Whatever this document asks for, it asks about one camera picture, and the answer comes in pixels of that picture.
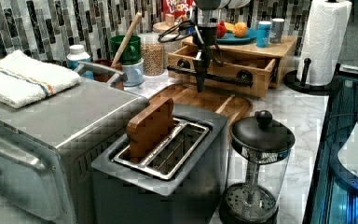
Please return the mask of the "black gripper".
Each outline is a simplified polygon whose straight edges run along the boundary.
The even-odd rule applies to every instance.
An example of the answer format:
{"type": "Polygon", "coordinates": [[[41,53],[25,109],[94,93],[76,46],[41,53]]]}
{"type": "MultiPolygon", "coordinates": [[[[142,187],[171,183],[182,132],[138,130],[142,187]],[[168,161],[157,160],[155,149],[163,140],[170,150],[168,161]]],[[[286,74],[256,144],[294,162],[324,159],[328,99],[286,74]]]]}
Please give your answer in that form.
{"type": "Polygon", "coordinates": [[[206,49],[216,44],[220,10],[194,8],[192,21],[194,23],[193,43],[199,48],[193,59],[193,65],[196,71],[197,91],[202,92],[211,60],[206,49]]]}

